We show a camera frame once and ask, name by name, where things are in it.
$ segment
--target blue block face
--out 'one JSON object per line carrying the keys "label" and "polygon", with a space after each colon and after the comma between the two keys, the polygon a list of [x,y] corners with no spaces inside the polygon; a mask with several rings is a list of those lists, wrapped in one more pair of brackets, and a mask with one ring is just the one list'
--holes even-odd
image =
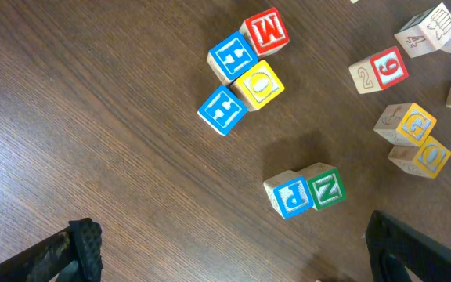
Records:
{"label": "blue block face", "polygon": [[210,54],[231,81],[258,63],[257,55],[239,31],[216,45]]}
{"label": "blue block face", "polygon": [[304,176],[299,176],[288,183],[284,183],[275,188],[273,192],[285,219],[305,212],[314,205]]}
{"label": "blue block face", "polygon": [[247,112],[247,106],[224,85],[219,86],[197,111],[212,128],[224,136],[233,130]]}

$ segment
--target wooden surface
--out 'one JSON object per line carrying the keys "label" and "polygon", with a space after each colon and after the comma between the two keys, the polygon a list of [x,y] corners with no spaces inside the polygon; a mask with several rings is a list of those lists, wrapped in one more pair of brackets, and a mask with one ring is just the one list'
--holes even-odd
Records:
{"label": "wooden surface", "polygon": [[[83,217],[103,228],[104,281],[370,281],[374,209],[451,248],[451,159],[434,181],[407,175],[373,131],[416,102],[451,150],[451,55],[402,50],[410,77],[368,95],[348,72],[437,4],[0,0],[0,262]],[[271,6],[287,90],[220,136],[196,114],[219,85],[207,51]],[[281,219],[262,181],[316,162],[347,200]]]}

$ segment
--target red block face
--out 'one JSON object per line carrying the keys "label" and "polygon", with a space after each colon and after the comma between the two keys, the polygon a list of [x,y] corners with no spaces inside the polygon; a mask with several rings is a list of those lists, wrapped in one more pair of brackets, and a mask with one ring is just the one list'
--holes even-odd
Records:
{"label": "red block face", "polygon": [[278,9],[271,8],[245,21],[257,54],[269,52],[290,41]]}
{"label": "red block face", "polygon": [[408,78],[405,64],[398,47],[392,47],[370,59],[373,72],[382,90]]}

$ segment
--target red letter m block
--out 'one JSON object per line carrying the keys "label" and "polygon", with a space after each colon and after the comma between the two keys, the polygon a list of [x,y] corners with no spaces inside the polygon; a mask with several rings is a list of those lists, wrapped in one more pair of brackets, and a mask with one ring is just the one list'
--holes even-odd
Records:
{"label": "red letter m block", "polygon": [[246,19],[241,25],[240,32],[259,57],[275,53],[290,41],[280,12],[276,8]]}

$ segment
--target yellow block face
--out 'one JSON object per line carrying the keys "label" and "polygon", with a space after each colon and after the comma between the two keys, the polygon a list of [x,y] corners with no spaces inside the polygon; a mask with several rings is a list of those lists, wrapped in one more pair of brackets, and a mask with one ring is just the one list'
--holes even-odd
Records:
{"label": "yellow block face", "polygon": [[429,136],[415,155],[413,163],[434,179],[445,166],[450,156],[451,152],[448,149],[440,144],[438,140]]}
{"label": "yellow block face", "polygon": [[401,135],[417,146],[422,146],[436,119],[417,104],[412,104],[396,129]]}
{"label": "yellow block face", "polygon": [[256,110],[265,106],[285,89],[264,60],[240,76],[237,85]]}

